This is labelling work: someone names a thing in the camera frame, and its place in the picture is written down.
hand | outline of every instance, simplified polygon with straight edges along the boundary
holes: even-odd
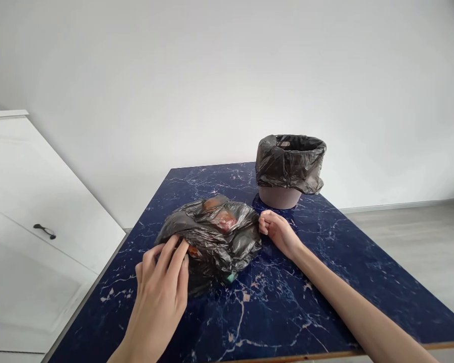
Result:
[[[277,248],[290,260],[295,257],[297,250],[304,246],[289,222],[271,210],[261,213],[258,229],[261,233],[268,235]]]
[[[174,235],[166,244],[153,247],[136,265],[138,295],[124,339],[109,363],[154,363],[166,349],[186,309],[188,295],[189,245],[183,240],[173,254],[178,239]]]

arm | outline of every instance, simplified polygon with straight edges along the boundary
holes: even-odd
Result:
[[[375,363],[437,362],[393,320],[322,263],[302,244],[283,217],[264,211],[259,225],[260,231],[272,239],[329,301]]]

trash can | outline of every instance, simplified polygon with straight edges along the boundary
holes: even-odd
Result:
[[[269,207],[290,209],[301,194],[317,194],[326,152],[323,140],[305,135],[269,135],[257,148],[255,178],[260,199]]]

black garbage bag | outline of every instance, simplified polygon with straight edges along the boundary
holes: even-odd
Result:
[[[324,185],[319,173],[324,141],[304,135],[270,135],[257,148],[255,178],[260,187],[297,189],[317,194]]]
[[[174,234],[188,241],[188,296],[198,296],[218,283],[231,283],[257,256],[262,247],[258,218],[251,206],[216,195],[176,209],[155,245]]]

blue marble table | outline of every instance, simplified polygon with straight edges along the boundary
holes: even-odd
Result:
[[[50,362],[106,362],[121,342],[136,296],[135,265],[177,207],[224,194],[266,209],[254,163],[171,169]],[[454,313],[322,195],[281,211],[333,271],[423,344],[454,342]],[[228,287],[188,301],[161,362],[287,357],[360,347],[304,275],[263,236],[259,256]]]

